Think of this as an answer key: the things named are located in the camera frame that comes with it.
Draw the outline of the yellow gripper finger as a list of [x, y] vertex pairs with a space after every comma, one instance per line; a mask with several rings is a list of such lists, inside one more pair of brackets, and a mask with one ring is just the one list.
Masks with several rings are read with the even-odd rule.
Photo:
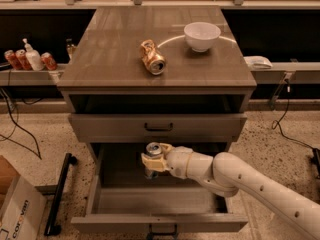
[[147, 154], [141, 154], [142, 163], [146, 168], [156, 172], [164, 172], [168, 171], [168, 163], [163, 155], [158, 155], [154, 157], [150, 157]]
[[164, 156], [166, 156], [173, 149], [173, 146], [168, 143], [161, 143], [160, 147]]

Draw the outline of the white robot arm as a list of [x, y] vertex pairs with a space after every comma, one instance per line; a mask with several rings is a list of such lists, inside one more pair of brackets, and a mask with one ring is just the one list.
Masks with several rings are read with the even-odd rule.
[[187, 147], [152, 142], [141, 154], [150, 172], [191, 179], [210, 192], [232, 197], [242, 190], [280, 216], [308, 240], [320, 240], [320, 205], [263, 175], [239, 157], [201, 154]]

